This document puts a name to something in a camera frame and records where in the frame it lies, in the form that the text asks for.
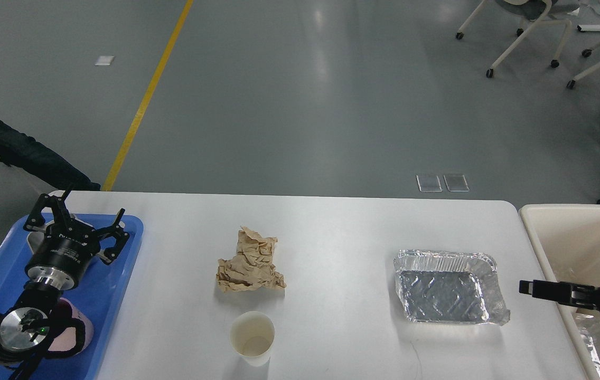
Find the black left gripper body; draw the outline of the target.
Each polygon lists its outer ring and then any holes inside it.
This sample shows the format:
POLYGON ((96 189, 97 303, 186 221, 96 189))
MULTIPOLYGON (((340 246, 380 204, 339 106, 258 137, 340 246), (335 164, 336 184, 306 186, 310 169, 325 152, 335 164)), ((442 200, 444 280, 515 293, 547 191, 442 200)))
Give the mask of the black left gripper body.
POLYGON ((87 271, 100 243, 91 240, 92 225, 74 228, 74 237, 48 235, 35 255, 32 255, 25 274, 34 283, 43 283, 59 291, 75 289, 87 271))

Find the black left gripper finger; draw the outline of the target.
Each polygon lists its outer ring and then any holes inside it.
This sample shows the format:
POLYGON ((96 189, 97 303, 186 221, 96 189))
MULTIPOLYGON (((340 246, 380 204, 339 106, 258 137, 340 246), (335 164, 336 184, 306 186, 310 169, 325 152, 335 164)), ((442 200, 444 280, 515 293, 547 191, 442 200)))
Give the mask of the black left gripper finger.
POLYGON ((108 238, 113 238, 115 240, 111 247, 100 249, 96 254, 105 265, 111 265, 115 260, 117 260, 119 255, 121 255, 121 251, 129 240, 129 233, 126 232, 124 227, 121 225, 125 212, 126 210, 121 208, 117 212, 116 218, 110 226, 105 226, 92 232, 92 239, 98 243, 108 238))
POLYGON ((70 185, 60 196, 48 195, 42 193, 32 207, 23 224, 23 230, 29 232, 42 232, 45 236, 48 235, 63 235, 67 238, 74 237, 74 219, 71 218, 70 212, 65 205, 65 199, 70 195, 74 185, 70 185), (53 224, 46 225, 45 218, 42 216, 42 211, 48 208, 53 214, 53 224))

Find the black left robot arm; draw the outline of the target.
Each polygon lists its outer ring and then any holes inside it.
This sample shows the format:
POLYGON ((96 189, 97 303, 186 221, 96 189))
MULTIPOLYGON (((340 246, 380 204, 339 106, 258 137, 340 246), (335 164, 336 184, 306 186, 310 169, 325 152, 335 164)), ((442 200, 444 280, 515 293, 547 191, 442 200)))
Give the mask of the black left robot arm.
POLYGON ((117 260, 131 234, 121 208, 111 224, 95 227, 71 213, 62 195, 43 193, 23 224, 30 259, 27 277, 15 303, 0 310, 0 366, 10 379, 28 379, 44 360, 64 359, 84 351, 94 327, 65 294, 85 283, 92 261, 117 260))

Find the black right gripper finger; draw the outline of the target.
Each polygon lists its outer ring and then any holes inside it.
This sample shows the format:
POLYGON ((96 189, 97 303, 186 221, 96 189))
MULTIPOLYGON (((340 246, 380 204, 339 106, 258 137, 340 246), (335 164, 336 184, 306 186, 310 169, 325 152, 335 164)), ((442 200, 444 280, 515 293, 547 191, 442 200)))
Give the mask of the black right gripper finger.
POLYGON ((595 309, 594 286, 544 280, 520 280, 518 291, 539 300, 555 301, 559 305, 595 309))

